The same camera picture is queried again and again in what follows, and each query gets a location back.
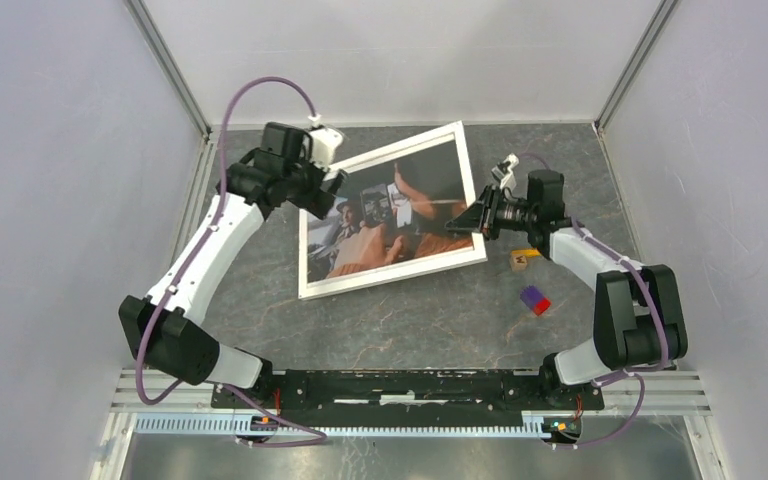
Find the white photo frame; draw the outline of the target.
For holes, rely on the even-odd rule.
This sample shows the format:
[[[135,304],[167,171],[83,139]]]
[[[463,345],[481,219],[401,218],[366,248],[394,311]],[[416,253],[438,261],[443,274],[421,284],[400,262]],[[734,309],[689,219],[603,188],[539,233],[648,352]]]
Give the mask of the white photo frame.
[[[350,157],[346,160],[338,161],[334,166],[337,169],[344,170],[349,177],[349,173],[358,169],[363,162],[371,161],[375,158],[385,160],[394,152],[398,153],[408,148],[413,149],[420,146],[430,146],[444,140],[454,140],[457,143],[458,152],[462,162],[464,186],[467,188],[468,207],[475,200],[476,192],[466,143],[465,127],[460,121],[448,123],[432,130],[373,149],[369,152]],[[475,242],[475,248],[471,251],[462,251],[460,253],[451,252],[439,256],[426,257],[409,263],[364,270],[360,273],[339,276],[335,279],[309,284],[306,281],[306,215],[307,214],[301,215],[299,219],[298,296],[304,300],[342,294],[366,287],[378,286],[461,266],[472,265],[483,262],[487,258],[484,240],[479,234],[473,233],[471,235]]]

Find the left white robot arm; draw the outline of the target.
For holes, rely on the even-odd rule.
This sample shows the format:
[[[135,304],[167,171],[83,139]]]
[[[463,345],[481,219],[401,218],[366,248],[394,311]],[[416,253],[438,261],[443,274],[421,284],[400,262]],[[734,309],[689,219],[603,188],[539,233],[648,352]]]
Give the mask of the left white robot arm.
[[[144,296],[127,296],[119,307],[138,367],[190,385],[234,385],[250,407],[272,399],[269,363],[222,344],[201,325],[232,261],[275,209],[289,202],[318,218],[329,213],[347,177],[330,166],[343,141],[327,126],[270,122],[260,145],[225,169],[208,214],[167,273]]]

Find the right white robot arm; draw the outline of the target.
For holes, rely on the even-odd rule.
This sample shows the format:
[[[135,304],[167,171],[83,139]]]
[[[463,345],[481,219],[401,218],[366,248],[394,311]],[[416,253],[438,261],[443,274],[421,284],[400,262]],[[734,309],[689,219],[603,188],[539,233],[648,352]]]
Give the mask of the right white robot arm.
[[[515,197],[503,178],[448,221],[447,230],[495,240],[503,230],[523,232],[530,246],[566,268],[594,293],[591,337],[548,356],[537,382],[540,400],[562,408],[578,385],[601,387],[639,372],[662,370],[688,351],[677,278],[666,265],[645,265],[619,254],[568,215],[564,176],[529,173],[527,192]]]

